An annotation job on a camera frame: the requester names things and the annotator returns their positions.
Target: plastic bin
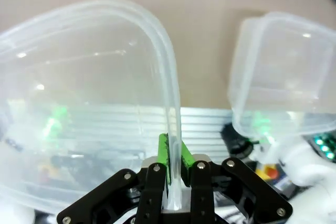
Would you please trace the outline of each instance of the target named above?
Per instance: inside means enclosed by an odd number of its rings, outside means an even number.
[[[168,132],[178,208],[178,88],[165,29],[132,3],[84,2],[4,32],[0,194],[56,214],[118,170],[139,171]]]
[[[230,73],[233,125],[246,137],[336,129],[336,32],[269,13],[243,22]]]

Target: silver bolt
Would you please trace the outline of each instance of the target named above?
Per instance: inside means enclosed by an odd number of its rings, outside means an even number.
[[[226,162],[226,164],[227,164],[229,167],[234,167],[234,166],[235,166],[235,162],[233,162],[232,160],[229,160],[228,162]]]
[[[131,178],[131,174],[129,173],[126,173],[125,176],[124,176],[125,179],[130,179]]]
[[[71,218],[70,217],[64,217],[63,220],[62,220],[63,224],[70,224],[71,222]]]
[[[154,170],[155,172],[158,172],[158,171],[160,170],[160,166],[159,166],[158,164],[156,164],[156,165],[154,166],[153,170]]]
[[[199,163],[197,164],[197,167],[198,167],[199,169],[204,169],[204,168],[205,168],[205,164],[204,164],[203,162],[199,162]]]
[[[277,214],[278,214],[279,216],[283,217],[283,216],[285,216],[286,211],[285,211],[283,208],[279,208],[279,209],[277,210]]]

